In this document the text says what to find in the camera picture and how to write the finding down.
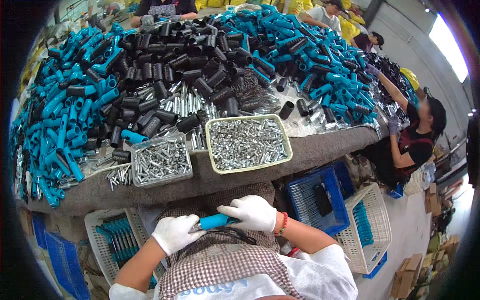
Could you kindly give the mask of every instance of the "red beaded bracelet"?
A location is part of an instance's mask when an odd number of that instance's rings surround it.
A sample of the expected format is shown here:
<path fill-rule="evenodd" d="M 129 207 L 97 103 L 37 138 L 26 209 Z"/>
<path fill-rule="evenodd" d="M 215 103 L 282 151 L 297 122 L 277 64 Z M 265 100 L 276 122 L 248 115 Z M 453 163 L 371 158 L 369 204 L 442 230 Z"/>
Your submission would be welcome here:
<path fill-rule="evenodd" d="M 283 213 L 283 216 L 284 216 L 283 226 L 282 226 L 282 229 L 280 230 L 280 232 L 275 234 L 276 237 L 281 236 L 282 233 L 285 231 L 285 227 L 287 227 L 288 215 L 287 215 L 286 212 L 282 212 L 282 213 Z"/>

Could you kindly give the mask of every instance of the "work table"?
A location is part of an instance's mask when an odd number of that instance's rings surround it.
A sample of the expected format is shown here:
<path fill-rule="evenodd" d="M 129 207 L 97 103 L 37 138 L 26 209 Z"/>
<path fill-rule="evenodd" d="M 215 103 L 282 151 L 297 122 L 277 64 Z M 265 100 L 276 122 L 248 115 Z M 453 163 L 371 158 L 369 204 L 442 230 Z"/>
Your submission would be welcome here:
<path fill-rule="evenodd" d="M 381 121 L 379 123 L 383 136 L 386 136 L 388 134 L 386 125 Z M 46 200 L 29 201 L 27 207 L 32 211 L 49 214 L 84 216 L 98 209 L 125 208 L 138 204 L 152 205 L 206 195 L 245 184 L 276 180 L 282 176 L 321 166 L 378 140 L 375 130 L 367 127 L 290 138 L 293 158 L 289 162 L 225 175 L 213 171 L 208 152 L 197 152 L 191 154 L 193 177 L 188 180 L 150 189 L 119 185 L 112 192 L 102 172 L 65 190 L 65 199 L 61 200 L 55 209 L 51 208 Z"/>

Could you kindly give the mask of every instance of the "gray glove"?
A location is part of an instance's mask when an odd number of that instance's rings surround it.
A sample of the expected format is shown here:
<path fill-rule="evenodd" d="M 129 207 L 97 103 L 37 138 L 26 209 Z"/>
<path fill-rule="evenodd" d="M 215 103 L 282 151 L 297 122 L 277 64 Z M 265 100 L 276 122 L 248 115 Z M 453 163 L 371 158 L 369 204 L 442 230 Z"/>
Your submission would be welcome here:
<path fill-rule="evenodd" d="M 367 71 L 368 73 L 372 74 L 373 76 L 375 76 L 377 78 L 378 78 L 378 75 L 380 74 L 380 70 L 378 70 L 374 66 L 370 65 L 369 63 L 367 63 L 367 67 L 365 68 L 365 71 Z"/>
<path fill-rule="evenodd" d="M 140 23 L 142 23 L 143 26 L 152 26 L 153 21 L 153 16 L 149 14 L 145 14 L 140 18 Z"/>
<path fill-rule="evenodd" d="M 172 22 L 180 22 L 181 21 L 181 14 L 173 14 L 171 16 L 168 16 L 167 19 L 169 19 Z"/>
<path fill-rule="evenodd" d="M 388 131 L 390 132 L 390 135 L 396 135 L 400 128 L 400 120 L 398 119 L 398 116 L 394 114 L 388 121 Z"/>

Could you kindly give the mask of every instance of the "white shirt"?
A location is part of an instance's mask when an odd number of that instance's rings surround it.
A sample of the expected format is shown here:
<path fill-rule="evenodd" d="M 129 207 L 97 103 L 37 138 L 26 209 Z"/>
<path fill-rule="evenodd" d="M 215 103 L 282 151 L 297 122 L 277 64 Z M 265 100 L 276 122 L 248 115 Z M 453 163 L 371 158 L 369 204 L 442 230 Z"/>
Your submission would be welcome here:
<path fill-rule="evenodd" d="M 328 16 L 325 7 L 314 7 L 307 12 L 314 20 L 322 22 L 333 30 L 338 31 L 339 34 L 342 33 L 342 28 L 340 28 L 340 20 L 337 16 Z"/>
<path fill-rule="evenodd" d="M 355 300 L 358 295 L 352 272 L 343 250 L 328 246 L 312 255 L 300 252 L 296 258 L 278 255 L 287 266 L 293 287 L 306 299 Z M 158 299 L 158 286 L 153 299 Z M 266 274 L 258 274 L 233 282 L 201 287 L 181 292 L 175 300 L 257 299 L 285 295 L 285 292 Z M 118 283 L 110 288 L 110 299 L 147 300 L 149 297 Z"/>
<path fill-rule="evenodd" d="M 96 4 L 96 0 L 88 0 L 88 9 L 90 11 L 90 7 L 92 7 L 92 16 L 96 14 L 98 6 Z"/>

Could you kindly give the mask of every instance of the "window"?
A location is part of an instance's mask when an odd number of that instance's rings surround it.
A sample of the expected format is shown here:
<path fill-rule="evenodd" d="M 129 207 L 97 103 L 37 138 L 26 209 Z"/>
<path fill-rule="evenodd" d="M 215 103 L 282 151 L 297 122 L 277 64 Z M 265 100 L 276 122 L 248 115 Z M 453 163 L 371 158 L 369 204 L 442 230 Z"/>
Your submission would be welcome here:
<path fill-rule="evenodd" d="M 464 82 L 468 75 L 467 64 L 465 64 L 462 52 L 460 52 L 452 32 L 450 32 L 440 14 L 437 14 L 437 19 L 433 23 L 432 30 L 428 36 L 445 55 L 450 65 L 452 65 L 453 71 L 460 82 Z"/>

